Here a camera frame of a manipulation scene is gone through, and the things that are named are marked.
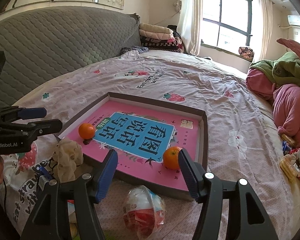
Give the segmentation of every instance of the plastic bag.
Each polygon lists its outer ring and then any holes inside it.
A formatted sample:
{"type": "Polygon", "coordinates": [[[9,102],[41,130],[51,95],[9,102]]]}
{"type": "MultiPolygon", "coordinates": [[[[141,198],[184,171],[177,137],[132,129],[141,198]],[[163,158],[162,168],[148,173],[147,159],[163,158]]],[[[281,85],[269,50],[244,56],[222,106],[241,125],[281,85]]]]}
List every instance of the plastic bag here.
{"type": "Polygon", "coordinates": [[[126,227],[137,233],[139,240],[158,232],[164,223],[164,201],[145,186],[132,189],[123,206],[126,227]]]}

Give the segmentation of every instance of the mandarin orange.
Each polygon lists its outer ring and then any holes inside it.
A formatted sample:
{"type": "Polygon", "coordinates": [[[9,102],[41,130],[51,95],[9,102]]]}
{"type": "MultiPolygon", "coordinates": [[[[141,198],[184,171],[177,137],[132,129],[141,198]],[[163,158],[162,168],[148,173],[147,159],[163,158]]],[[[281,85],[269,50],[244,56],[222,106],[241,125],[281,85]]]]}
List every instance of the mandarin orange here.
{"type": "Polygon", "coordinates": [[[168,149],[163,154],[163,164],[171,170],[179,170],[178,154],[182,150],[179,146],[173,146],[168,149]]]}
{"type": "Polygon", "coordinates": [[[83,123],[79,126],[78,132],[82,139],[89,140],[94,137],[96,128],[92,124],[83,123]]]}

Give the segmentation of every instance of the pink floral bedsheet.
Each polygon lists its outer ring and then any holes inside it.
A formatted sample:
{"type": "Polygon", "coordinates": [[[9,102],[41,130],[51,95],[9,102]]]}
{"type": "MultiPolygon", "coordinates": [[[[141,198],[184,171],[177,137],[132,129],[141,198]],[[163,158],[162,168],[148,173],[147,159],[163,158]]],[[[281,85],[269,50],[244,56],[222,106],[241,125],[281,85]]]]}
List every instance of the pink floral bedsheet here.
{"type": "MultiPolygon", "coordinates": [[[[17,104],[45,107],[46,119],[59,118],[63,123],[109,91],[203,109],[209,124],[209,168],[221,179],[246,178],[263,202],[279,239],[290,240],[291,189],[278,166],[280,156],[274,150],[260,109],[245,81],[225,73],[209,60],[172,52],[165,55],[154,52],[139,55],[130,51],[55,78],[17,104]]],[[[53,135],[40,137],[33,147],[35,154],[29,156],[35,158],[34,165],[32,162],[24,164],[27,157],[24,155],[6,158],[7,213],[20,233],[36,201],[36,165],[49,169],[48,160],[56,144],[53,135]]],[[[96,206],[102,228],[120,240],[136,239],[125,228],[122,215],[124,198],[132,188],[114,180],[107,198],[96,206]]],[[[3,198],[4,187],[0,190],[3,198]]],[[[163,198],[167,217],[155,239],[192,239],[201,205],[163,198]]],[[[224,239],[226,233],[227,209],[228,204],[224,202],[220,239],[224,239]]]]}

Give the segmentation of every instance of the blue gripper pad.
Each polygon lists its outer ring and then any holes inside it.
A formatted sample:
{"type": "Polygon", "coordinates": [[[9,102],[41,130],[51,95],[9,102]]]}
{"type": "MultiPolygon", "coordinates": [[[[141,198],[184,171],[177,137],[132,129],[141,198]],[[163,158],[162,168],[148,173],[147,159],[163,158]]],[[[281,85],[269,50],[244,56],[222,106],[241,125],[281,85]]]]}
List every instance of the blue gripper pad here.
{"type": "Polygon", "coordinates": [[[106,197],[117,165],[118,154],[115,150],[110,150],[101,164],[100,175],[94,177],[94,180],[97,183],[97,192],[95,196],[97,204],[106,197]]]}
{"type": "Polygon", "coordinates": [[[182,149],[179,152],[178,162],[190,196],[196,202],[200,202],[200,193],[203,189],[203,175],[205,174],[204,168],[199,163],[192,161],[186,149],[182,149]]]}
{"type": "Polygon", "coordinates": [[[44,118],[47,115],[47,110],[44,107],[25,108],[18,113],[18,117],[22,120],[44,118]]]}

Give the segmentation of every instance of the wall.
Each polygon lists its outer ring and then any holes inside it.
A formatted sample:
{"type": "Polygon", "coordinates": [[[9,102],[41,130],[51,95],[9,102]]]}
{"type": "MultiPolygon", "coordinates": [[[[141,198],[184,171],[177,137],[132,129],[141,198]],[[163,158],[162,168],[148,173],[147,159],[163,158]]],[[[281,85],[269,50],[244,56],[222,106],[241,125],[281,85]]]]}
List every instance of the wall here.
{"type": "MultiPolygon", "coordinates": [[[[288,27],[289,22],[288,22],[288,15],[299,15],[297,11],[288,11],[288,12],[282,12],[281,14],[281,26],[282,27],[288,27]]],[[[283,37],[285,39],[292,39],[293,38],[293,29],[282,29],[283,31],[283,37]]]]}
{"type": "Polygon", "coordinates": [[[251,62],[216,49],[201,46],[199,57],[211,57],[213,61],[223,65],[234,67],[241,72],[247,73],[251,62]]]}
{"type": "Polygon", "coordinates": [[[52,6],[90,6],[90,7],[118,11],[118,12],[122,12],[125,14],[137,13],[141,18],[141,22],[144,22],[144,23],[149,22],[149,0],[125,0],[123,10],[109,7],[106,5],[89,3],[89,2],[79,2],[79,1],[40,2],[40,3],[34,3],[34,4],[25,5],[25,6],[21,6],[21,7],[17,7],[17,8],[8,10],[7,12],[0,14],[0,21],[2,19],[5,19],[6,17],[9,17],[11,15],[14,15],[14,14],[17,14],[20,12],[33,10],[33,9],[37,9],[37,8],[52,7],[52,6]]]}
{"type": "Polygon", "coordinates": [[[167,27],[169,24],[178,25],[180,14],[176,14],[176,8],[173,6],[173,3],[176,1],[177,0],[150,0],[149,24],[164,27],[167,27]]]}
{"type": "Polygon", "coordinates": [[[277,60],[286,53],[286,48],[277,43],[277,39],[284,38],[283,29],[279,27],[282,21],[282,12],[273,7],[273,28],[270,43],[266,53],[266,59],[277,60]]]}

